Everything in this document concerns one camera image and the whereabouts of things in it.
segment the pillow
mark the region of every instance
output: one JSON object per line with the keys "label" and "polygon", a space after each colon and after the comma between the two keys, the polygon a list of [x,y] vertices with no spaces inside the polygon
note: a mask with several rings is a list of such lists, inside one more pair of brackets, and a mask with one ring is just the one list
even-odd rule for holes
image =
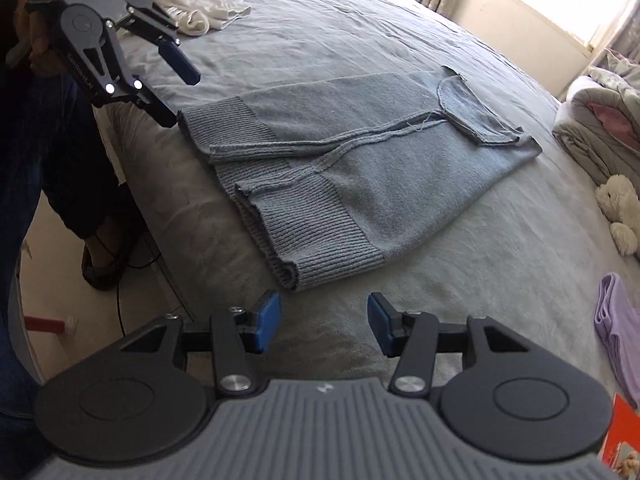
{"label": "pillow", "polygon": [[608,70],[618,74],[636,90],[640,90],[640,65],[622,56],[622,54],[619,54],[619,56],[607,50]]}

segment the gray rubber grip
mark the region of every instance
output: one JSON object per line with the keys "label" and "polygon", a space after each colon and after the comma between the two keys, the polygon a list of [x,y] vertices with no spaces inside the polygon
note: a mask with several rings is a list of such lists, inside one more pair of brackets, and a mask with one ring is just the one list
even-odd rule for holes
{"label": "gray rubber grip", "polygon": [[377,379],[271,381],[223,402],[202,433],[153,463],[98,469],[54,458],[47,480],[577,480],[615,479],[596,456],[518,465],[459,440],[431,405],[388,393]]}

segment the person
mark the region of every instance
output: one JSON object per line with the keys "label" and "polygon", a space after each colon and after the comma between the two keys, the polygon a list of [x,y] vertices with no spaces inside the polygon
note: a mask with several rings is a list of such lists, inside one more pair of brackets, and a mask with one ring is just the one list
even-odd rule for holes
{"label": "person", "polygon": [[28,38],[32,52],[0,68],[0,478],[21,478],[46,455],[33,423],[38,389],[8,335],[10,285],[44,191],[66,227],[84,240],[82,275],[115,286],[144,221],[118,179],[92,106],[49,49],[47,23],[26,0],[0,0],[0,54]]}

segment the floor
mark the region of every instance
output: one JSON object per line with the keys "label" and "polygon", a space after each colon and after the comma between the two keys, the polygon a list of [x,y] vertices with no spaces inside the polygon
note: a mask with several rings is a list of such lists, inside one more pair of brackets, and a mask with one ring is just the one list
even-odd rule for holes
{"label": "floor", "polygon": [[[72,316],[78,323],[73,336],[29,332],[47,379],[122,337],[116,290],[98,292],[82,278],[83,247],[83,242],[65,228],[43,195],[22,252],[22,308],[25,316],[57,319]],[[143,266],[157,254],[158,249],[147,234],[138,243],[130,265]],[[140,270],[127,269],[119,297],[127,333],[167,312],[177,312],[188,319],[158,264]]]}

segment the red object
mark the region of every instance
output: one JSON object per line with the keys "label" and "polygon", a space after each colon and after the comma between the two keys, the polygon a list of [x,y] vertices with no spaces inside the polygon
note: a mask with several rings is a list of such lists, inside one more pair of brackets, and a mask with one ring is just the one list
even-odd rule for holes
{"label": "red object", "polygon": [[45,319],[43,317],[24,316],[24,325],[32,332],[65,333],[65,322],[59,319]]}
{"label": "red object", "polygon": [[640,416],[626,403],[626,400],[616,394],[613,399],[613,421],[602,451],[602,462],[613,468],[618,455],[618,447],[623,442],[632,448],[640,450]]}

